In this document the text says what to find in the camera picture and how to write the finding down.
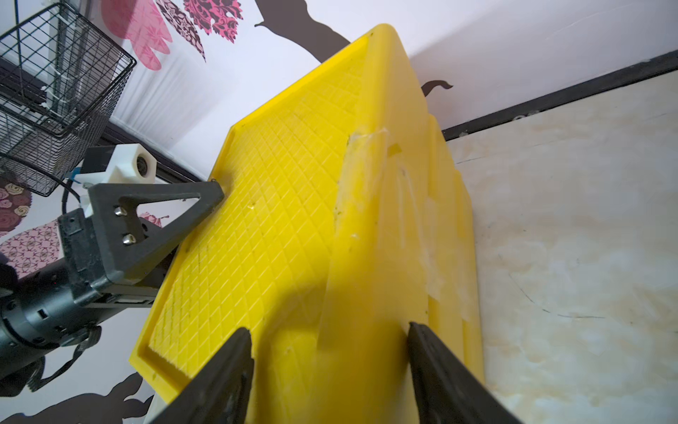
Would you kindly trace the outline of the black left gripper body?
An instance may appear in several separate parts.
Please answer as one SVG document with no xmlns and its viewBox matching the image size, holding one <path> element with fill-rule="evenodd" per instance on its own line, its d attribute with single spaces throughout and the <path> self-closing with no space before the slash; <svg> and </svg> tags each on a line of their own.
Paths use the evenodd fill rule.
<svg viewBox="0 0 678 424">
<path fill-rule="evenodd" d="M 175 252 L 152 261 L 135 285 L 109 282 L 92 218 L 74 210 L 58 219 L 64 257 L 26 276 L 1 267 L 1 376 L 42 379 L 45 357 L 64 346 L 77 360 L 95 346 L 102 323 L 129 308 L 147 308 Z"/>
</svg>

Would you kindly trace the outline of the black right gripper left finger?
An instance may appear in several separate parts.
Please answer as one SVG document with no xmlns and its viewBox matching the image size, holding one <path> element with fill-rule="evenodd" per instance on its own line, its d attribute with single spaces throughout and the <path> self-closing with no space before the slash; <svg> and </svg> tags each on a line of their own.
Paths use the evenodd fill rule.
<svg viewBox="0 0 678 424">
<path fill-rule="evenodd" d="M 254 381 L 252 336 L 237 329 L 155 423 L 245 423 Z"/>
</svg>

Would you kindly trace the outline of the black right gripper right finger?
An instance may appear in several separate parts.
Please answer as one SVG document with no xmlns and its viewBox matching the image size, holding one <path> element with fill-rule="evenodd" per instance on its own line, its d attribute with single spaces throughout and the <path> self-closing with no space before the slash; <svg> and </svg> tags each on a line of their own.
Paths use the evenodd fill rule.
<svg viewBox="0 0 678 424">
<path fill-rule="evenodd" d="M 407 348 L 421 423 L 520 423 L 427 325 L 410 323 Z"/>
</svg>

